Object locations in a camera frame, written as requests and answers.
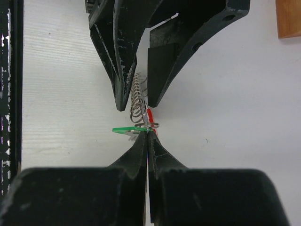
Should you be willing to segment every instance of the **metal spring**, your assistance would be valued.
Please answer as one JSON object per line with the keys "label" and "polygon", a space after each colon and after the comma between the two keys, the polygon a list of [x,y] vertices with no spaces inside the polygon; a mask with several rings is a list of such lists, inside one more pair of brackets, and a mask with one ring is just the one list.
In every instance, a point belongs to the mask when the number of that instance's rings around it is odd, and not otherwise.
{"label": "metal spring", "polygon": [[133,77],[133,84],[131,88],[131,121],[133,123],[139,123],[143,121],[143,124],[146,125],[146,109],[146,103],[143,99],[140,87],[139,74],[135,74]]}

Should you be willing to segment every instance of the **white tabletop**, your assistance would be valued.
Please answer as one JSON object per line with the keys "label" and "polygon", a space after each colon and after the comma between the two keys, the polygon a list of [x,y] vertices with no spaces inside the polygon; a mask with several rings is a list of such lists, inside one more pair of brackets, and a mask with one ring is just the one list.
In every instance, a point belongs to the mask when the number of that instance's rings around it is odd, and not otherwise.
{"label": "white tabletop", "polygon": [[[25,0],[23,169],[107,166],[131,126],[89,36],[84,0]],[[145,72],[148,33],[138,51]],[[301,38],[277,38],[274,0],[205,43],[159,106],[162,145],[191,168],[255,168],[301,223]]]}

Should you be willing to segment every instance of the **screw hole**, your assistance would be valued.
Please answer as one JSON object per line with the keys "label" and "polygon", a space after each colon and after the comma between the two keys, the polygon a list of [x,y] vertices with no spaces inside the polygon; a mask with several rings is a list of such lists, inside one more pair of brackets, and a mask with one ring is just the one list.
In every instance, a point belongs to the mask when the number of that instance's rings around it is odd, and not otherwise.
{"label": "screw hole", "polygon": [[195,45],[192,47],[192,50],[196,52],[196,51],[198,50],[198,48],[200,48],[202,45],[203,45],[202,42],[198,42],[197,44],[195,44]]}
{"label": "screw hole", "polygon": [[228,15],[228,16],[225,16],[222,20],[223,21],[230,21],[230,20],[233,20],[236,16],[235,15]]}

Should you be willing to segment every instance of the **wooden block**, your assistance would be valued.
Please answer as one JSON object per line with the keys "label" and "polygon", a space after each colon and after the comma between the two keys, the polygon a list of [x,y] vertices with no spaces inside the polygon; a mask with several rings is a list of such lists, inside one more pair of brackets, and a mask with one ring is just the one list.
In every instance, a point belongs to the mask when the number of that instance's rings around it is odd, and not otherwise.
{"label": "wooden block", "polygon": [[301,36],[301,0],[276,0],[280,39]]}

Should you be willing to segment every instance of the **green plastic piece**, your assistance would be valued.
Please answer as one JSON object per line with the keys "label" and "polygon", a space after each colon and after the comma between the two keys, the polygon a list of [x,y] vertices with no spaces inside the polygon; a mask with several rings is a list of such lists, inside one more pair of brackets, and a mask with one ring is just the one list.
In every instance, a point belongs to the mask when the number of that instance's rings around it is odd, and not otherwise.
{"label": "green plastic piece", "polygon": [[135,130],[135,131],[149,131],[148,128],[141,128],[141,127],[121,127],[121,128],[113,128],[112,132],[119,133],[119,134],[125,134],[128,131]]}

